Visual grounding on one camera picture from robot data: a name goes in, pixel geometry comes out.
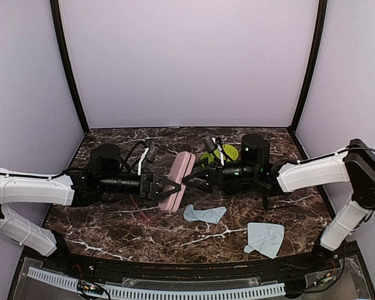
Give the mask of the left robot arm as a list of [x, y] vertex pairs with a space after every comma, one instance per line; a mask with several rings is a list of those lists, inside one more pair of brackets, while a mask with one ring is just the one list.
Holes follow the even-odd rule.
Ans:
[[44, 203], [87, 207], [104, 193], [137, 194], [159, 202], [177, 194], [181, 185], [150, 172], [133, 172], [117, 145], [93, 149], [84, 167], [70, 167], [59, 174], [20, 173], [0, 168], [0, 234], [40, 255], [63, 273], [76, 267], [61, 234], [43, 229], [10, 208], [11, 203]]

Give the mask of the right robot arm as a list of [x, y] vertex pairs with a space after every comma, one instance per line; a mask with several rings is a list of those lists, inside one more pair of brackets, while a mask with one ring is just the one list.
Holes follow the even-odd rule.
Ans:
[[223, 161], [215, 157], [199, 161], [191, 174], [183, 178], [187, 186], [212, 192], [214, 187], [229, 194], [254, 188], [268, 197], [332, 183], [350, 183], [351, 198], [320, 235], [318, 248], [306, 258], [312, 271], [320, 271], [331, 260], [331, 252], [375, 211], [375, 150], [360, 139], [345, 148], [302, 161], [271, 164], [270, 143], [258, 134], [241, 139], [241, 157]]

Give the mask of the pink glasses case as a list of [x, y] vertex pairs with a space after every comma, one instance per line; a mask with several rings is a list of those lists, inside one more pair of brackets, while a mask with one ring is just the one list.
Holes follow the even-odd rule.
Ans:
[[195, 160], [195, 155], [190, 152], [183, 151], [177, 154], [167, 178], [179, 184], [180, 190], [159, 201], [157, 205], [159, 209], [171, 213], [175, 213], [179, 209], [186, 190], [183, 178], [191, 174]]

